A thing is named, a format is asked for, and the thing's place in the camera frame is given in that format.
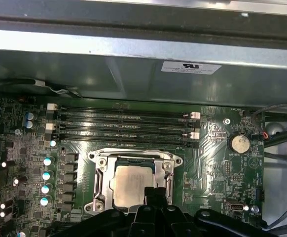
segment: solid capacitor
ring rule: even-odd
[[[36,123],[32,121],[26,121],[25,128],[27,129],[34,129],[36,128]]]
[[[25,117],[26,117],[27,120],[35,120],[35,119],[37,119],[37,115],[34,114],[34,113],[31,113],[31,112],[26,113]]]
[[[44,165],[49,166],[51,164],[53,164],[55,161],[54,157],[46,157],[43,161]]]
[[[6,208],[8,208],[8,207],[11,207],[11,206],[13,205],[13,203],[14,203],[14,200],[13,200],[13,199],[10,199],[10,200],[5,201],[4,203],[2,203],[2,204],[0,205],[0,208],[1,208],[1,209],[6,209]]]
[[[41,192],[43,194],[47,194],[47,193],[49,193],[52,190],[53,190],[53,185],[52,184],[45,184],[43,187],[41,187]]]
[[[46,195],[45,197],[43,197],[41,200],[40,200],[40,205],[42,206],[47,206],[52,200],[52,197],[51,195]]]
[[[9,207],[9,208],[6,208],[5,210],[3,210],[2,212],[0,212],[0,217],[5,217],[7,216],[8,214],[11,214],[13,211],[13,208],[12,207]]]
[[[13,183],[15,185],[18,185],[18,184],[21,184],[21,183],[25,183],[27,181],[27,177],[26,176],[21,176],[21,177],[18,177],[16,179],[13,180]]]
[[[51,179],[52,177],[54,176],[54,172],[53,171],[51,171],[51,170],[49,170],[49,171],[45,171],[44,173],[43,173],[43,180],[49,180],[49,179]]]

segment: sticker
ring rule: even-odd
[[[216,64],[164,61],[161,71],[169,73],[192,73],[211,75],[220,67],[221,65]]]

